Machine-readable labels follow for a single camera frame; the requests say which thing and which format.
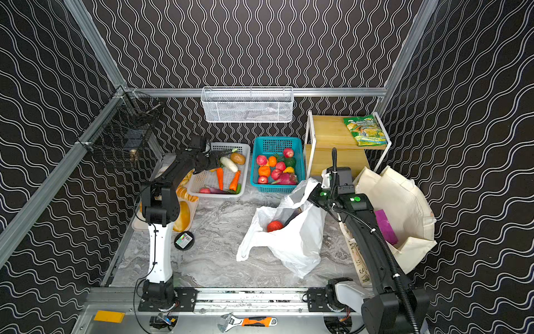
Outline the light purple long eggplant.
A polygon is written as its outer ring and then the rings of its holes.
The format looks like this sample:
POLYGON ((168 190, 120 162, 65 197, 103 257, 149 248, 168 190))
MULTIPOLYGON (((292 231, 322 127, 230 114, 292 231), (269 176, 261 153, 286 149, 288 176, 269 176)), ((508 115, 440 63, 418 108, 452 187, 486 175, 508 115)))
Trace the light purple long eggplant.
POLYGON ((200 193, 207 193, 207 194, 220 194, 220 195, 231 195, 232 193, 229 191, 221 190, 219 188, 214 187, 203 187, 199 190, 200 193))

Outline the cream canvas tote bag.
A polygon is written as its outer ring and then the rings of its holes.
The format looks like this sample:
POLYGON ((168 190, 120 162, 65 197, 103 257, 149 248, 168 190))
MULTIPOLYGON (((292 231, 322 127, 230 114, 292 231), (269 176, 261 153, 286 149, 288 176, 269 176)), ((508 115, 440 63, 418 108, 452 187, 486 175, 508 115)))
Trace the cream canvas tote bag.
POLYGON ((365 167, 353 184, 356 193, 367 195, 375 212, 384 211, 398 239, 388 246, 409 274, 437 244, 436 218, 422 191, 389 166, 380 174, 365 167))

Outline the white plastic grocery bag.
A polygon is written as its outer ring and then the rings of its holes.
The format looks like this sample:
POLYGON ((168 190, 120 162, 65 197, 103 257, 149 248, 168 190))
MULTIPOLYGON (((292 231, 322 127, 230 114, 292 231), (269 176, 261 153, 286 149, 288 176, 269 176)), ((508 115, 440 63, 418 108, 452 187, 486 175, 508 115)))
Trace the white plastic grocery bag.
POLYGON ((256 209, 248 231, 241 242, 236 260, 244 262, 254 247, 267 247, 272 254, 294 275, 304 278, 321 261, 321 246, 325 225, 325 210, 316 207, 307 199, 321 183, 310 178, 302 181, 278 207, 256 209), (291 213, 300 208, 302 212, 286 227, 267 232, 271 221, 284 222, 291 213))

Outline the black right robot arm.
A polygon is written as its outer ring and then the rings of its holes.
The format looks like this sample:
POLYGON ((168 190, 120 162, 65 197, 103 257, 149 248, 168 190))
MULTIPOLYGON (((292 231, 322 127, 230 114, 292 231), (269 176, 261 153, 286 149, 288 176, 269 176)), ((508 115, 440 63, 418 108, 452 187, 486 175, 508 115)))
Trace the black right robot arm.
POLYGON ((349 168, 337 165, 332 149, 330 184, 315 186, 309 201, 348 228, 367 266, 372 291, 367 292, 349 278, 336 278, 325 288, 332 310, 357 311, 368 333, 420 333, 429 297, 416 288, 400 267, 376 221, 368 196, 356 193, 349 168))

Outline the purple snack bag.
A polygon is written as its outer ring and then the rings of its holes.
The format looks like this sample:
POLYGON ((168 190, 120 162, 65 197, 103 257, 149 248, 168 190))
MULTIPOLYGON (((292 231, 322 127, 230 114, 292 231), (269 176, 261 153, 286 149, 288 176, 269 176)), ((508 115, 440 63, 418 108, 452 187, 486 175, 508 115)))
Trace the purple snack bag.
POLYGON ((399 242, 399 239, 397 238, 396 233, 394 232, 394 229, 392 228, 392 225, 390 224, 385 211, 376 210, 375 217, 378 227, 380 228, 380 231, 382 232, 382 236, 384 237, 385 241, 391 245, 396 245, 399 242))

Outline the red tomato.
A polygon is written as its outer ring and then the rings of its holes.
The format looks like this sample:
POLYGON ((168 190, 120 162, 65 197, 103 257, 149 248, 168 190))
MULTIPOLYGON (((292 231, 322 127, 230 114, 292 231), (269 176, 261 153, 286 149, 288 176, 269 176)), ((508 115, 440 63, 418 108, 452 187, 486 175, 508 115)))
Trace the red tomato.
POLYGON ((280 221, 271 221, 267 226, 267 232, 274 232, 284 228, 284 224, 280 221))

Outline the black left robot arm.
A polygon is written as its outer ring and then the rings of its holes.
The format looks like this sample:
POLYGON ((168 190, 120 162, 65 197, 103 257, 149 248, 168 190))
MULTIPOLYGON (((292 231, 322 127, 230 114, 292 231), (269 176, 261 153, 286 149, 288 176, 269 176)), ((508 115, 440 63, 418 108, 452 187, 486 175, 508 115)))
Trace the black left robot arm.
POLYGON ((193 136, 189 146, 153 181, 142 186, 141 214, 150 235, 150 265, 143 284, 140 310, 168 311, 175 307, 176 296, 170 260, 171 237, 181 207, 176 190, 190 171, 201 173, 216 167, 217 155, 211 154, 204 136, 193 136))

